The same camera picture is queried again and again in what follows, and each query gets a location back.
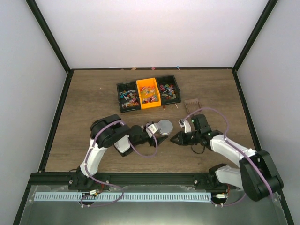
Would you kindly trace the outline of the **clear plastic cup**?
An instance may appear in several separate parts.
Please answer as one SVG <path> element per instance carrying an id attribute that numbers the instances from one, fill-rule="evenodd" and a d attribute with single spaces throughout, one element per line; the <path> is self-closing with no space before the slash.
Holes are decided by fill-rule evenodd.
<path id="1" fill-rule="evenodd" d="M 172 133 L 172 130 L 159 130 L 160 135 L 168 136 Z"/>

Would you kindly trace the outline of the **white round lid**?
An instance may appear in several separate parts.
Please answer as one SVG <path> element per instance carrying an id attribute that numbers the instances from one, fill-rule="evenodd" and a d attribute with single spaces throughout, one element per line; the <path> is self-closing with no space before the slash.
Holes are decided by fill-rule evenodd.
<path id="1" fill-rule="evenodd" d="M 173 130 L 173 124 L 169 120 L 160 120 L 158 126 L 160 130 Z"/>

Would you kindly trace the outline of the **brown slotted scoop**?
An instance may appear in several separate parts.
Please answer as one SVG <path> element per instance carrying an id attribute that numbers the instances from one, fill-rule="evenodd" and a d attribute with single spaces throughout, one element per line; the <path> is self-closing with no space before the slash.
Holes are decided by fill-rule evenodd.
<path id="1" fill-rule="evenodd" d="M 197 115 L 201 104 L 197 98 L 187 99 L 184 101 L 184 105 L 188 114 Z"/>

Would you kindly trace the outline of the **black bin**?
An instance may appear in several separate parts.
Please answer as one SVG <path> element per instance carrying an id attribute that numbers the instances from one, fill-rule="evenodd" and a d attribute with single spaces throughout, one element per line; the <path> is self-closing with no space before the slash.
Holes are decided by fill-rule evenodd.
<path id="1" fill-rule="evenodd" d="M 118 83 L 117 93 L 121 113 L 141 110 L 136 81 Z"/>
<path id="2" fill-rule="evenodd" d="M 181 102 L 180 88 L 174 75 L 156 77 L 161 105 L 177 104 Z"/>

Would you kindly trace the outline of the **orange candy bin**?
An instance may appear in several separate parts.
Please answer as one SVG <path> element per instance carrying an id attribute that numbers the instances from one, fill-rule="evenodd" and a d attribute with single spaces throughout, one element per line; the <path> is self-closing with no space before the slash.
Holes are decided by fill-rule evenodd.
<path id="1" fill-rule="evenodd" d="M 147 78 L 136 80 L 141 109 L 160 107 L 161 96 L 156 79 Z"/>

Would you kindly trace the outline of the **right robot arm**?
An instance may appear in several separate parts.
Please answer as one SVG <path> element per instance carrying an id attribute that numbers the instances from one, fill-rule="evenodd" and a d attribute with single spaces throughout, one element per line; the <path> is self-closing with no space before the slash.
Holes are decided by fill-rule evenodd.
<path id="1" fill-rule="evenodd" d="M 251 200 L 257 202 L 284 187 L 267 151 L 244 147 L 230 140 L 224 133 L 212 130 L 204 114 L 193 116 L 191 122 L 181 119 L 179 125 L 183 130 L 171 138 L 172 143 L 179 146 L 200 144 L 236 165 L 236 168 L 232 168 L 218 164 L 210 168 L 208 183 L 212 188 L 218 189 L 229 184 L 244 190 Z"/>

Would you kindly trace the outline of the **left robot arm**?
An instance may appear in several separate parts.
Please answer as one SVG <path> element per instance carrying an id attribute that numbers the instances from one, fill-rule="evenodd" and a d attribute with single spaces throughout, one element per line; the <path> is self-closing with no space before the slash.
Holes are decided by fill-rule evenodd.
<path id="1" fill-rule="evenodd" d="M 130 154 L 137 145 L 148 142 L 150 146 L 157 148 L 168 138 L 166 135 L 155 136 L 155 133 L 160 131 L 157 123 L 150 122 L 144 127 L 139 125 L 129 127 L 117 114 L 93 122 L 90 131 L 89 150 L 79 166 L 82 173 L 79 183 L 85 189 L 95 186 L 94 174 L 98 172 L 100 161 L 111 146 L 124 157 Z"/>

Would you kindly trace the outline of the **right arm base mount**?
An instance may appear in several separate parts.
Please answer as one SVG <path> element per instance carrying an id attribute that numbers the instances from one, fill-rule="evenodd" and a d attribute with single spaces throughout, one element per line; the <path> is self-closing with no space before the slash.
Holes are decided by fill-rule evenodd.
<path id="1" fill-rule="evenodd" d="M 226 166 L 227 164 L 221 163 L 211 167 L 206 173 L 196 173 L 193 176 L 194 186 L 197 189 L 205 190 L 221 190 L 228 188 L 227 184 L 218 181 L 216 176 L 217 169 Z"/>

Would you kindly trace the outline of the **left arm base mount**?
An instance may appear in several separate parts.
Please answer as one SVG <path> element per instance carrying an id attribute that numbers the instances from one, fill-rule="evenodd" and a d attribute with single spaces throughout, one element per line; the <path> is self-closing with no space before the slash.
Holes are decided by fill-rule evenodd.
<path id="1" fill-rule="evenodd" d="M 97 183 L 90 177 L 85 176 L 81 170 L 71 170 L 67 173 L 69 180 L 68 189 L 90 191 L 94 189 L 105 189 L 104 184 Z"/>

